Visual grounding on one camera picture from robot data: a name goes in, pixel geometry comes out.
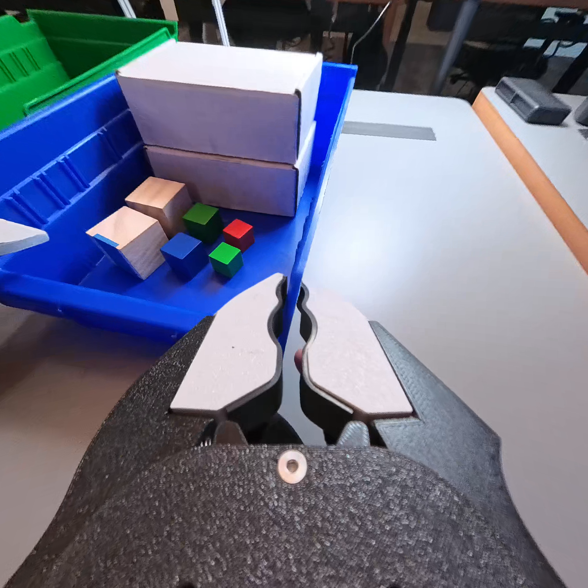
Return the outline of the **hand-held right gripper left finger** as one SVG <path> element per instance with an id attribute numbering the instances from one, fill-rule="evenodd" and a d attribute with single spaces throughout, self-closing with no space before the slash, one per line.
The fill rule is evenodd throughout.
<path id="1" fill-rule="evenodd" d="M 215 314 L 171 401 L 173 413 L 215 420 L 269 420 L 282 401 L 285 275 L 239 293 Z"/>

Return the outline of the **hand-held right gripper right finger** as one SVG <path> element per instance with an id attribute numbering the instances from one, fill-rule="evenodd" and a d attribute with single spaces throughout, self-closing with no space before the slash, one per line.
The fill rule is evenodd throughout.
<path id="1" fill-rule="evenodd" d="M 341 432 L 355 420 L 410 417 L 414 413 L 367 318 L 339 295 L 300 288 L 297 303 L 301 356 L 300 405 L 323 432 Z"/>

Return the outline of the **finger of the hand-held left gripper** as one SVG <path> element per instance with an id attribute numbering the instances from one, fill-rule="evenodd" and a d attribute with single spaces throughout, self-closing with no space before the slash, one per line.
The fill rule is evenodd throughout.
<path id="1" fill-rule="evenodd" d="M 1 218 L 1 255 L 13 254 L 48 241 L 46 231 Z"/>

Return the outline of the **small green wooden cube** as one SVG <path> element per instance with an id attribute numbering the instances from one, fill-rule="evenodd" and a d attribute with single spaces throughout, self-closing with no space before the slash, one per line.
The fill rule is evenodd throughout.
<path id="1" fill-rule="evenodd" d="M 228 279 L 236 275 L 244 265 L 240 249 L 226 242 L 220 243 L 209 254 L 209 261 L 217 274 Z"/>

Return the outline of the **blue plastic bin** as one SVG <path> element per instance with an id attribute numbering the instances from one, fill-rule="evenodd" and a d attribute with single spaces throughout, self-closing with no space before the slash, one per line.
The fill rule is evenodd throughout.
<path id="1" fill-rule="evenodd" d="M 274 274 L 288 278 L 284 346 L 356 66 L 324 63 L 310 174 L 294 218 L 220 210 L 253 225 L 244 267 L 228 279 L 208 266 L 190 282 L 164 263 L 141 281 L 104 256 L 86 231 L 123 206 L 151 167 L 114 74 L 1 132 L 1 217 L 49 241 L 1 258 L 1 303 L 114 332 L 175 342 L 231 298 Z"/>

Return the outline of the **wooden cube with blue mark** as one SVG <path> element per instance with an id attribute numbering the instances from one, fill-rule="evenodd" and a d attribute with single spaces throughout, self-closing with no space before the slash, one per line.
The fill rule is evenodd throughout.
<path id="1" fill-rule="evenodd" d="M 168 238 L 159 221 L 127 206 L 86 234 L 115 265 L 140 280 L 149 277 L 165 261 L 161 248 Z"/>

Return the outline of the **red wooden cube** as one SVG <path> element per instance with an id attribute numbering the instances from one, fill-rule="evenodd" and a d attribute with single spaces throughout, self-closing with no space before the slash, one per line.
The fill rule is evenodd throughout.
<path id="1" fill-rule="evenodd" d="M 254 228 L 252 225 L 234 219 L 223 229 L 224 241 L 241 252 L 245 252 L 254 242 Z"/>

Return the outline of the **plain wooden cube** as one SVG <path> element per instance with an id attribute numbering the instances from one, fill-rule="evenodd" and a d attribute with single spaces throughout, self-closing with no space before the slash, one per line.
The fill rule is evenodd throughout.
<path id="1" fill-rule="evenodd" d="M 171 239 L 186 232 L 183 216 L 193 202 L 184 183 L 151 176 L 125 198 L 125 204 L 156 219 Z"/>

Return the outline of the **green plastic bin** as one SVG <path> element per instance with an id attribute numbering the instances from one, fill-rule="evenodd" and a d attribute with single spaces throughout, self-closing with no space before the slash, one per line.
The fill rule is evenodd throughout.
<path id="1" fill-rule="evenodd" d="M 27 9 L 1 17 L 1 129 L 34 114 L 159 45 L 177 21 Z"/>

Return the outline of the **white cardboard mailer box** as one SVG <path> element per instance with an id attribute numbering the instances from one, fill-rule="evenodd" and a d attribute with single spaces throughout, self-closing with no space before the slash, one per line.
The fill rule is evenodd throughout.
<path id="1" fill-rule="evenodd" d="M 184 183 L 193 202 L 294 217 L 309 175 L 317 122 L 294 164 L 145 146 L 154 175 Z"/>
<path id="2" fill-rule="evenodd" d="M 169 40 L 116 78 L 146 145 L 294 164 L 322 65 L 321 53 Z"/>

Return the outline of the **grey desk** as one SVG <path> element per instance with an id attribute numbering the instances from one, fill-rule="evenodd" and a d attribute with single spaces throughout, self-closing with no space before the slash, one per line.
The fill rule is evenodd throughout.
<path id="1" fill-rule="evenodd" d="M 587 274 L 462 100 L 355 91 L 303 282 L 376 320 L 502 439 L 520 516 L 587 587 Z M 1 307 L 1 585 L 95 433 L 168 348 Z"/>

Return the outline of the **dark grey device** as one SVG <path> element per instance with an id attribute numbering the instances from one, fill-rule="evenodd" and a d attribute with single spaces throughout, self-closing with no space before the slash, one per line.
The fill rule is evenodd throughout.
<path id="1" fill-rule="evenodd" d="M 530 124 L 559 126 L 571 113 L 571 107 L 533 79 L 503 77 L 495 93 Z"/>

